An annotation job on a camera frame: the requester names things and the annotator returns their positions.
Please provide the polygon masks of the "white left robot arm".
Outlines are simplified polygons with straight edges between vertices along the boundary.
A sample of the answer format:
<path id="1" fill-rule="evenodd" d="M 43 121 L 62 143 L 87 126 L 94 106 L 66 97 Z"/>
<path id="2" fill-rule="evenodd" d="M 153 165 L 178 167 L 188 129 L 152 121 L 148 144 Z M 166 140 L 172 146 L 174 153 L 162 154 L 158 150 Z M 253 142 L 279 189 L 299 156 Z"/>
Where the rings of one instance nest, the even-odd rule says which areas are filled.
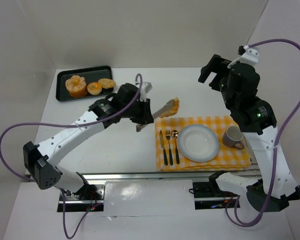
<path id="1" fill-rule="evenodd" d="M 138 87 L 123 84 L 118 92 L 99 99 L 76 120 L 71 128 L 65 128 L 53 137 L 23 146 L 24 165 L 41 190 L 56 187 L 86 198 L 96 187 L 90 185 L 79 172 L 71 172 L 61 167 L 61 160 L 77 146 L 93 135 L 118 123 L 122 118 L 135 124 L 152 124 L 150 99 L 137 96 Z"/>

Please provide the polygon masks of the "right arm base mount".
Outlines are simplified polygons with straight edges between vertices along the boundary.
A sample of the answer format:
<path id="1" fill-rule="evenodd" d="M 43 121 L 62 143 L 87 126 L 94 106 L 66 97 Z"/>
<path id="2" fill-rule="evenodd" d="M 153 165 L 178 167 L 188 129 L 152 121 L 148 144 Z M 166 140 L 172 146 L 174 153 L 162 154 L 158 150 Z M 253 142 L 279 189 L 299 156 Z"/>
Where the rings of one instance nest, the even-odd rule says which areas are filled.
<path id="1" fill-rule="evenodd" d="M 218 190 L 210 182 L 193 182 L 188 191 L 194 197 L 196 210 L 224 209 L 227 204 L 234 208 L 237 199 L 236 194 Z"/>

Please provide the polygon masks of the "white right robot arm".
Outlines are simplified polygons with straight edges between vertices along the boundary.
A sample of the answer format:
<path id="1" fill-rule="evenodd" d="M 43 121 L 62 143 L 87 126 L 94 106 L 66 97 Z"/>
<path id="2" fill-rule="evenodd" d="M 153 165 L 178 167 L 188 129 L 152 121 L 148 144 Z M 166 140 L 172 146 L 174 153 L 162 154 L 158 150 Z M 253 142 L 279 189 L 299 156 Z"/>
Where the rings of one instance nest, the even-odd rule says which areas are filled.
<path id="1" fill-rule="evenodd" d="M 243 133 L 255 157 L 261 179 L 248 179 L 220 170 L 209 177 L 214 188 L 246 197 L 258 212 L 280 212 L 300 199 L 300 185 L 293 178 L 281 146 L 276 143 L 277 120 L 271 105 L 257 97 L 260 75 L 247 63 L 231 62 L 215 54 L 201 69 L 198 82 L 210 73 L 209 86 L 221 93 L 225 107 Z"/>

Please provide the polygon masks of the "yellow checkered cloth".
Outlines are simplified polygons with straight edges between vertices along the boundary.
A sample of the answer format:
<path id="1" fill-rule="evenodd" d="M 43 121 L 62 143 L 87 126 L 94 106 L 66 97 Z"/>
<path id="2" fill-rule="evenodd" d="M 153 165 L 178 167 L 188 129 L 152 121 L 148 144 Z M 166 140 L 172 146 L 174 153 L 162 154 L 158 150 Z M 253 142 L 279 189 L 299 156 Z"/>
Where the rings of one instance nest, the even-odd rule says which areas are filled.
<path id="1" fill-rule="evenodd" d="M 204 125 L 217 135 L 220 144 L 218 154 L 212 160 L 207 162 L 195 162 L 185 157 L 181 148 L 178 147 L 179 164 L 176 163 L 175 141 L 170 140 L 173 165 L 165 164 L 164 151 L 161 147 L 160 132 L 166 136 L 166 130 L 177 130 L 180 132 L 183 128 L 191 124 Z M 158 172 L 173 171 L 214 171 L 228 170 L 241 171 L 250 167 L 251 158 L 247 149 L 238 150 L 223 145 L 222 136 L 226 129 L 237 124 L 228 115 L 207 116 L 207 117 L 178 117 L 178 118 L 159 118 L 155 120 L 155 150 L 156 150 L 156 170 Z"/>

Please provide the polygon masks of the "orange fluted cake bread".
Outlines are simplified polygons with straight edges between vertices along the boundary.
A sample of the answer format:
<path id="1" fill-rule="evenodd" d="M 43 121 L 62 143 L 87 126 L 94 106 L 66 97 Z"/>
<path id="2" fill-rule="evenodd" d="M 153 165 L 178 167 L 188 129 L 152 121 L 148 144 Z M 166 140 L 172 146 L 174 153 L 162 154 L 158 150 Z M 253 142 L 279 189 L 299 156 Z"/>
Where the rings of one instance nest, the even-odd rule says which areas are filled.
<path id="1" fill-rule="evenodd" d="M 87 83 L 83 76 L 73 75 L 65 81 L 65 87 L 73 98 L 82 98 L 88 94 Z"/>

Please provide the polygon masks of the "small oval bread roll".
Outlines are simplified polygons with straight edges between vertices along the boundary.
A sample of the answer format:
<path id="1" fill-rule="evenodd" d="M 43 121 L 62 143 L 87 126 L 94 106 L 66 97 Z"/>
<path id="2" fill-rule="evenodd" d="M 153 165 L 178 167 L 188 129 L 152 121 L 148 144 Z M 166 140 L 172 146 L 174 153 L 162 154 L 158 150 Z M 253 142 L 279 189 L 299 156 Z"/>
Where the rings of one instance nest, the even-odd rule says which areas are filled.
<path id="1" fill-rule="evenodd" d="M 116 82 L 113 79 L 101 78 L 98 80 L 98 83 L 103 89 L 111 89 L 116 86 Z"/>

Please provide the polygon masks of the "aluminium rail front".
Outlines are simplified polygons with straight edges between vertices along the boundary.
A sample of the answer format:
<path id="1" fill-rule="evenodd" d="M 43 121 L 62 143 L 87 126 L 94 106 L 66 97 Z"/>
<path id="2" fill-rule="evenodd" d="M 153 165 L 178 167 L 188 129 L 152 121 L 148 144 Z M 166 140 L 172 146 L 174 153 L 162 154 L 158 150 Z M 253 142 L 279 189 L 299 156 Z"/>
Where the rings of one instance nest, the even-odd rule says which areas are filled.
<path id="1" fill-rule="evenodd" d="M 144 172 L 144 173 L 107 173 L 107 174 L 83 174 L 89 181 L 107 180 L 152 180 L 152 179 L 195 179 L 208 178 L 213 172 Z"/>

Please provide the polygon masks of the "round donut bread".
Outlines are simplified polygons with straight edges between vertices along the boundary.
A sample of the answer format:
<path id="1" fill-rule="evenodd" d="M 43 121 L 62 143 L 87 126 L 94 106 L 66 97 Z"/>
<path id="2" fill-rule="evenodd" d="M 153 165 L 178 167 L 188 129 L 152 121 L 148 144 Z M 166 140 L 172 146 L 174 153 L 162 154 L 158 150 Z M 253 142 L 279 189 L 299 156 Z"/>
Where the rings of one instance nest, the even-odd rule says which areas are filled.
<path id="1" fill-rule="evenodd" d="M 86 89 L 90 95 L 96 96 L 102 92 L 103 87 L 98 82 L 91 82 L 90 84 L 87 85 Z"/>

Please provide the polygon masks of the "black baking tray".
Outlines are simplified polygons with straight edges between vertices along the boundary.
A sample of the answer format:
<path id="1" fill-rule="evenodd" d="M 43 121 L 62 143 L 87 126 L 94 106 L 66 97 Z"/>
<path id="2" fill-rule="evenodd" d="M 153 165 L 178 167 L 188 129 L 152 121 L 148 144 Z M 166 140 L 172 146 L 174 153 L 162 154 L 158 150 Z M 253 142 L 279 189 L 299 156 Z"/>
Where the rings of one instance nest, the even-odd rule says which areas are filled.
<path id="1" fill-rule="evenodd" d="M 59 102 L 70 102 L 105 97 L 114 88 L 104 88 L 99 80 L 112 78 L 112 68 L 108 65 L 61 71 L 57 75 L 55 98 Z"/>

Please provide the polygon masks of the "white blue-rimmed plate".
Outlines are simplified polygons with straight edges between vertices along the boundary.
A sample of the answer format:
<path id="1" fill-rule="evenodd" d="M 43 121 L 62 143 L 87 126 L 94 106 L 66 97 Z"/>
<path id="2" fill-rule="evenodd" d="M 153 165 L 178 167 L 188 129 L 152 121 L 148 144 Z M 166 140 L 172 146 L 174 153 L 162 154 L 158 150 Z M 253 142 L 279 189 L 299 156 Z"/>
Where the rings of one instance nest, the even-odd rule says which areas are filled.
<path id="1" fill-rule="evenodd" d="M 191 124 L 183 128 L 179 132 L 177 144 L 186 158 L 199 163 L 216 157 L 220 147 L 217 135 L 202 124 Z"/>

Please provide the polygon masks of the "long golden bread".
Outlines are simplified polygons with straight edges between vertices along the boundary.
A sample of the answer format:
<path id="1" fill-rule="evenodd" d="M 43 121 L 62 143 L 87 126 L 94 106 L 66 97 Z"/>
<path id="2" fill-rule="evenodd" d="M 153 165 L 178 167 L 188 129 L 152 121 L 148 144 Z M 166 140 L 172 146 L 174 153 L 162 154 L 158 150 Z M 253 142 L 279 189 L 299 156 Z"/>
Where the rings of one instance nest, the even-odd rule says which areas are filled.
<path id="1" fill-rule="evenodd" d="M 178 97 L 171 99 L 161 109 L 161 112 L 158 117 L 159 118 L 167 118 L 167 117 L 174 116 L 175 114 L 177 114 L 177 112 L 179 110 L 179 104 L 180 104 L 180 101 L 179 101 Z"/>

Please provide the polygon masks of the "purple mug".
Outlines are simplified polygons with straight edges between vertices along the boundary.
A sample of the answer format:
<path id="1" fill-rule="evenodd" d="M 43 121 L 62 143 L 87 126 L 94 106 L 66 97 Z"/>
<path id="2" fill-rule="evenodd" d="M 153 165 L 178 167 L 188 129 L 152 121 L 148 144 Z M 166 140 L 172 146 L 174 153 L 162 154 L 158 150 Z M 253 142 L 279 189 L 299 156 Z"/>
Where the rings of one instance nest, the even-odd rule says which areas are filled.
<path id="1" fill-rule="evenodd" d="M 243 143 L 244 134 L 237 126 L 230 126 L 226 129 L 222 137 L 222 143 L 229 148 L 243 150 L 245 145 Z"/>

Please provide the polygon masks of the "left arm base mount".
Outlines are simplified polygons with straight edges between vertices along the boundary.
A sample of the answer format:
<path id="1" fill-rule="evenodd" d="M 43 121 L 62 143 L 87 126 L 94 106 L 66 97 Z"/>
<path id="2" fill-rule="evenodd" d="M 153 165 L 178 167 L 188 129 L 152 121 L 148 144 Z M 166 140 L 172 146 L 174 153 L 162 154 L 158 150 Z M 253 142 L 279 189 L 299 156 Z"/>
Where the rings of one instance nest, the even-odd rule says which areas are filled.
<path id="1" fill-rule="evenodd" d="M 66 190 L 64 196 L 60 193 L 57 212 L 66 213 L 103 212 L 105 198 L 105 183 L 92 184 L 83 194 L 74 194 Z"/>

